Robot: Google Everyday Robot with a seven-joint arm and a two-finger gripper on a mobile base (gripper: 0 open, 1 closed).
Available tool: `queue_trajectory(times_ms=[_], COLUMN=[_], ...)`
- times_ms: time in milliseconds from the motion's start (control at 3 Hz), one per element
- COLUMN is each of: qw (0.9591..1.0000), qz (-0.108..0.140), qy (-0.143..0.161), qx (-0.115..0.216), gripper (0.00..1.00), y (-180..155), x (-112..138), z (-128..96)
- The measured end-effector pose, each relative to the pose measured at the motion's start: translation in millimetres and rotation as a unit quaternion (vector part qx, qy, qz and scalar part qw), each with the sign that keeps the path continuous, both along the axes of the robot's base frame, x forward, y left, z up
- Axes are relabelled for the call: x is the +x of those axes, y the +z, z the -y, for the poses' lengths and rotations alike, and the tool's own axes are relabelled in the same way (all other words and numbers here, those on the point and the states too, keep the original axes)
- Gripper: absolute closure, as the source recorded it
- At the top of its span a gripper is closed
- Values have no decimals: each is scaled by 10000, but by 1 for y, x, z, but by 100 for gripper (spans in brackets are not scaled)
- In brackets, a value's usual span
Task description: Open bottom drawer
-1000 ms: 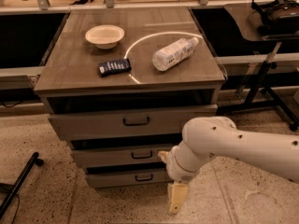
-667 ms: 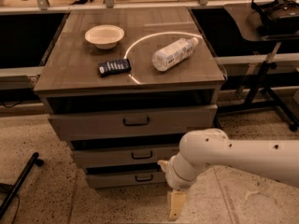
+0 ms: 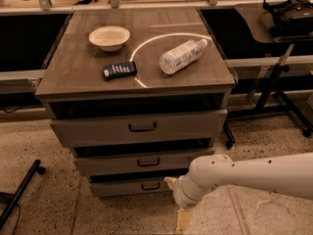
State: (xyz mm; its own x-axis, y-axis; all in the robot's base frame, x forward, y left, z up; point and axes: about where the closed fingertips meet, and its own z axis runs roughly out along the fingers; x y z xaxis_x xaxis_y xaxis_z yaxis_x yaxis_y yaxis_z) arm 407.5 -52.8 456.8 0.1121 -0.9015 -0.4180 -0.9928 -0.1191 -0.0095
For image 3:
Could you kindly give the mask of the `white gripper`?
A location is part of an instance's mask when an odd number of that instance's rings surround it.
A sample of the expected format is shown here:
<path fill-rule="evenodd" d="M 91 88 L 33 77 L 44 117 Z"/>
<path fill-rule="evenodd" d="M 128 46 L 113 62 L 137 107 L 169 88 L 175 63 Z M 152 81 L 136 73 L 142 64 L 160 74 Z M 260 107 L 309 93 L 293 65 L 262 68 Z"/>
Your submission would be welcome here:
<path fill-rule="evenodd" d="M 183 234 L 189 224 L 192 212 L 188 208 L 196 206 L 204 196 L 204 191 L 188 175 L 179 178 L 165 177 L 165 183 L 173 190 L 175 203 L 180 207 L 177 210 L 175 234 Z"/>

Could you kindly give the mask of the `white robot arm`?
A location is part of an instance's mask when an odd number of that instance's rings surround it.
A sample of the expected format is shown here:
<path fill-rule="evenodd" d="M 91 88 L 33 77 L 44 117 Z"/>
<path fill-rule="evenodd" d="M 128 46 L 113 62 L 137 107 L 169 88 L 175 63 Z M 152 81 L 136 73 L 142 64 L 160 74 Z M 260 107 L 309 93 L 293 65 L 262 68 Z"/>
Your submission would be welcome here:
<path fill-rule="evenodd" d="M 165 182 L 177 205 L 175 235 L 312 235 L 310 153 L 245 161 L 202 156 Z"/>

